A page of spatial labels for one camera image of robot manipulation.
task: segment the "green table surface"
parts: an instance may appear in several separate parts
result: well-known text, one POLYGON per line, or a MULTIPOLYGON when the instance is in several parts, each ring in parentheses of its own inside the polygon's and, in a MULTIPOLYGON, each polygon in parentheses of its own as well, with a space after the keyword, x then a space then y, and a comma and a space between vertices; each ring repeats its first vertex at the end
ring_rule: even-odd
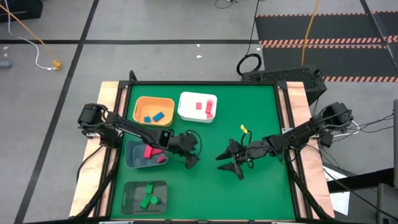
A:
POLYGON ((293 220, 294 210, 285 164, 276 157, 255 160, 254 169, 242 166, 244 180, 232 172, 217 170, 231 159, 216 161, 228 139, 240 141, 240 125, 253 132, 253 141, 280 134, 277 103, 272 85, 134 85, 127 109, 132 119, 140 96, 171 98, 175 102, 173 122, 176 134, 195 130, 203 140, 200 161, 190 170, 182 157, 169 154, 162 166, 131 169, 126 166, 125 145, 135 136, 125 134, 111 209, 112 219, 159 218, 194 220, 293 220), (217 111, 212 123, 184 121, 177 113, 183 91, 214 94, 217 111), (124 184, 131 181, 164 180, 168 185, 167 210, 156 215, 123 215, 124 184))

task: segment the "orange bowl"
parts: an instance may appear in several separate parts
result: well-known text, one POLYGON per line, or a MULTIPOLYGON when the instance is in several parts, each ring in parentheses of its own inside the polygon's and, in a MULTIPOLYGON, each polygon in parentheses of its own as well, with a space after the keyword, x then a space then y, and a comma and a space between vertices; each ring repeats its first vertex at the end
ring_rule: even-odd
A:
POLYGON ((142 96, 136 101, 132 118, 141 124, 167 127, 172 124, 173 113, 174 101, 172 99, 142 96), (164 117, 155 122, 152 118, 159 112, 162 112, 164 117), (144 122, 146 116, 150 117, 150 123, 144 122))

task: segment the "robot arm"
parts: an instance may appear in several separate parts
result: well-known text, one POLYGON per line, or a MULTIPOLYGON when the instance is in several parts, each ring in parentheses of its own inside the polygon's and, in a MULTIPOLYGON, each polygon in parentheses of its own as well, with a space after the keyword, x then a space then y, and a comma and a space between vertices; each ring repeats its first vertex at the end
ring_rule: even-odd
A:
POLYGON ((118 147, 119 133, 125 132, 142 139, 142 142, 152 147, 170 151, 186 158, 185 167, 192 168, 199 160, 193 153, 198 143, 192 133, 182 133, 174 136, 173 131, 149 129, 120 117, 117 112, 108 111, 104 105, 86 104, 80 114, 78 124, 82 133, 97 133, 101 137, 100 145, 118 147))
POLYGON ((331 136, 330 133, 326 133, 327 129, 331 131, 346 129, 352 120, 351 110, 348 110, 343 103, 333 103, 306 123, 284 134, 266 136, 262 141, 250 142, 247 146, 230 139, 229 146, 216 160, 232 158, 234 162, 219 166, 218 169, 234 172, 239 180, 243 180, 243 172, 240 168, 243 163, 247 162, 249 168, 252 169, 255 159, 262 158, 267 154, 272 157, 284 156, 284 152, 290 148, 302 149, 311 136, 321 133, 331 136))

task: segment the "wooden table frame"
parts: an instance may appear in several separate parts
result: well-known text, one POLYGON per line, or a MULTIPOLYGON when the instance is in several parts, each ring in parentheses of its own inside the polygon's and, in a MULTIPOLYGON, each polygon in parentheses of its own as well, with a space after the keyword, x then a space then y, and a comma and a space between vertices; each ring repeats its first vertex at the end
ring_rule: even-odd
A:
MULTIPOLYGON (((124 84, 119 82, 103 82, 99 91, 97 103, 105 105, 109 110, 117 109, 118 113, 122 116, 125 113, 125 102, 126 96, 130 93, 127 92, 127 88, 124 84), (117 97, 118 89, 120 89, 120 95, 117 97), (115 102, 119 101, 118 108, 115 108, 115 102)), ((287 89, 283 90, 279 88, 279 103, 283 117, 283 126, 289 128, 291 126, 298 126, 309 120, 311 117, 310 110, 307 103, 307 97, 303 83, 300 82, 288 82, 287 89)), ((100 138, 93 138, 87 141, 86 151, 84 158, 88 157, 94 152, 99 146, 100 138)), ((311 139, 308 145, 318 149, 316 140, 311 139)), ((329 191, 326 183, 325 174, 323 172, 323 164, 320 154, 311 147, 305 147, 301 150, 301 161, 295 160, 293 166, 299 174, 304 174, 307 189, 313 195, 315 200, 321 205, 321 207, 329 214, 334 217, 333 207, 329 196, 329 191), (303 167, 300 173, 297 169, 297 163, 301 162, 303 167)), ((80 178, 78 180, 75 196, 73 198, 72 207, 70 210, 70 216, 74 216, 79 213, 87 202, 92 198, 92 195, 99 187, 99 183, 102 176, 101 171, 103 167, 109 172, 114 162, 115 149, 102 149, 96 155, 94 155, 86 164, 81 168, 80 178)), ((291 157, 295 157, 294 152, 290 152, 291 157)), ((101 205, 96 207, 96 214, 98 216, 106 216, 108 199, 110 196, 110 186, 105 190, 101 205)), ((317 218, 317 215, 312 210, 308 211, 308 205, 306 205, 303 195, 299 188, 296 186, 298 210, 301 218, 308 218, 308 215, 312 215, 313 218, 317 218)))

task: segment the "floor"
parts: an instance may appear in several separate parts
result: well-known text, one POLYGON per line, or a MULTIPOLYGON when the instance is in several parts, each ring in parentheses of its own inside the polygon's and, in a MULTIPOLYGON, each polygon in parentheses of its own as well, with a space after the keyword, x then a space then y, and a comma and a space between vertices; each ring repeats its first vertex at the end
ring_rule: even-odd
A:
MULTIPOLYGON (((372 11, 398 10, 395 0, 367 2, 372 11)), ((25 21, 28 27, 45 40, 81 38, 93 0, 43 0, 43 3, 42 17, 25 21)), ((314 5, 315 0, 265 0, 260 2, 258 13, 311 13, 314 5)), ((3 117, 0 178, 4 180, 0 184, 1 220, 12 223, 16 219, 46 134, 51 135, 47 130, 55 124, 52 140, 47 142, 50 144, 47 157, 22 218, 24 222, 68 218, 76 170, 86 144, 76 128, 76 120, 85 103, 96 101, 101 82, 125 80, 130 69, 139 80, 239 80, 236 64, 248 45, 233 40, 250 38, 255 6, 255 0, 238 0, 227 9, 217 9, 214 0, 99 0, 86 39, 140 41, 130 45, 86 44, 75 69, 71 70, 78 41, 53 44, 51 48, 61 55, 65 64, 59 72, 36 67, 35 49, 31 45, 0 44, 0 59, 14 64, 9 70, 0 70, 0 105, 3 105, 0 107, 3 117), (141 40, 193 41, 154 44, 141 40), (210 41, 197 45, 196 40, 210 41), (58 102, 65 79, 68 84, 71 77, 65 101, 58 102), (57 104, 57 110, 62 110, 54 123, 57 104)), ((318 12, 363 10, 359 1, 323 0, 318 12)), ((15 22, 12 32, 31 39, 15 22)), ((11 38, 7 24, 0 24, 0 40, 11 38)), ((253 44, 251 52, 258 51, 258 47, 253 44)), ((39 63, 51 66, 52 56, 40 49, 39 63)), ((255 64, 248 61, 243 70, 248 71, 255 64)), ((390 115, 392 101, 398 98, 397 83, 326 85, 328 91, 320 98, 317 111, 332 102, 344 102, 353 110, 358 123, 390 115)), ((391 120, 385 121, 369 130, 391 124, 391 120)), ((392 166, 392 130, 359 133, 335 143, 327 151, 342 168, 357 174, 388 168, 392 166)))

